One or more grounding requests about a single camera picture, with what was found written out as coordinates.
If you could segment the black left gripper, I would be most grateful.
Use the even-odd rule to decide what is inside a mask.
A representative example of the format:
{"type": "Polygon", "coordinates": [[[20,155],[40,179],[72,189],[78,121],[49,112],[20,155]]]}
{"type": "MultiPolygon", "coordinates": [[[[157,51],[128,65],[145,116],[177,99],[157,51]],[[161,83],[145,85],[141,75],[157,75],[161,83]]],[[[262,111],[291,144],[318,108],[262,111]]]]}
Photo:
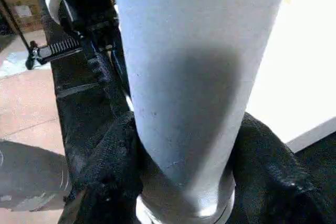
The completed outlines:
{"type": "Polygon", "coordinates": [[[84,43],[89,69],[104,90],[113,115],[129,111],[119,75],[106,52],[95,44],[121,42],[115,0],[46,0],[51,17],[71,37],[84,43]]]}

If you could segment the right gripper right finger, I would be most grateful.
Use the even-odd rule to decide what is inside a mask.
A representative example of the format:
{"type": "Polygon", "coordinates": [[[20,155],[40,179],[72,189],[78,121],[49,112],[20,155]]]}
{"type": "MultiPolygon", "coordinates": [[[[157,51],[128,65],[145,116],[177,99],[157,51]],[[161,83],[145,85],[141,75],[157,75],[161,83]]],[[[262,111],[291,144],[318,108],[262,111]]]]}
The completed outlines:
{"type": "Polygon", "coordinates": [[[245,113],[229,158],[236,182],[228,223],[335,223],[335,203],[265,124],[245,113]]]}

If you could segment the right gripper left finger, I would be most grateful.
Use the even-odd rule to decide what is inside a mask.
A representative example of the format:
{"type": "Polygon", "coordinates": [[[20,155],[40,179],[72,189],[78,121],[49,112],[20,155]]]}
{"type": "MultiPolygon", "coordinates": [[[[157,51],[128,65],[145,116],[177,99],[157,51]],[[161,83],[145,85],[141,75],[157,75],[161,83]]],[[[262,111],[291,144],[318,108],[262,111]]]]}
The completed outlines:
{"type": "Polygon", "coordinates": [[[137,197],[142,193],[138,163],[139,137],[132,112],[116,117],[86,161],[79,145],[66,149],[72,190],[59,223],[138,223],[137,197]]]}

